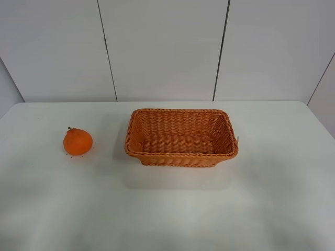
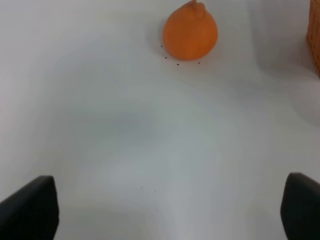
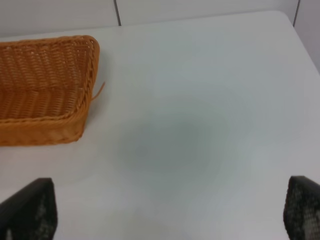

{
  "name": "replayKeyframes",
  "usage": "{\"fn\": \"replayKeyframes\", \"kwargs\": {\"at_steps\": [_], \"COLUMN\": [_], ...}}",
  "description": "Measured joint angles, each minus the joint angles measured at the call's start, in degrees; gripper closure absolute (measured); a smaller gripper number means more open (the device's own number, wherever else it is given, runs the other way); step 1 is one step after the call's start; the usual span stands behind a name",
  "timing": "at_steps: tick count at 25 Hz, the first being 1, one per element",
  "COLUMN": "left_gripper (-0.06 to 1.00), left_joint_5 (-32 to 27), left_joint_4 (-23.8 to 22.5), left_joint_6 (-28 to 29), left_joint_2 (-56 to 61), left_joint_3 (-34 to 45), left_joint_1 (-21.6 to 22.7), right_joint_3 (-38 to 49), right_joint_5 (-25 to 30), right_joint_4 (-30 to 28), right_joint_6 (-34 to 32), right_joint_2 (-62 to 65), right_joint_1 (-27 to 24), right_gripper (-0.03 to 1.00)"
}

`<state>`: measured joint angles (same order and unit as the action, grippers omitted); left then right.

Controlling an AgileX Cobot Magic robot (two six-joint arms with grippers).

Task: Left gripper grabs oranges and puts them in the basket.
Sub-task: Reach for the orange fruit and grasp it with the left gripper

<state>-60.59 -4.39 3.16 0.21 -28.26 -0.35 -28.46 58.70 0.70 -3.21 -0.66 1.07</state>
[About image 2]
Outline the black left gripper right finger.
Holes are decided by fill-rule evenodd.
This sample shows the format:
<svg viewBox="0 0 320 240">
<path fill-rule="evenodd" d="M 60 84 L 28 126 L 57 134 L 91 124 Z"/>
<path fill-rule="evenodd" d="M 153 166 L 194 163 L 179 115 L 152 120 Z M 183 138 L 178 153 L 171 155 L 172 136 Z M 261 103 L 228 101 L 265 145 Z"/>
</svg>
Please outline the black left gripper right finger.
<svg viewBox="0 0 320 240">
<path fill-rule="evenodd" d="M 320 184 L 300 172 L 288 175 L 280 206 L 289 240 L 320 239 Z"/>
</svg>

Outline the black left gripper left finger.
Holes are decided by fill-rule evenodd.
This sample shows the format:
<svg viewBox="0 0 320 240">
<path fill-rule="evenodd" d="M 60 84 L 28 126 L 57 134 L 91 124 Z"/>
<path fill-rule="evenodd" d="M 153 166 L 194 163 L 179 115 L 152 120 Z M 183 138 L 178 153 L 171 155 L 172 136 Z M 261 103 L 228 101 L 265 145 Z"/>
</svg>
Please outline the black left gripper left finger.
<svg viewBox="0 0 320 240">
<path fill-rule="evenodd" d="M 53 240 L 60 222 L 53 176 L 42 175 L 0 203 L 2 240 Z"/>
</svg>

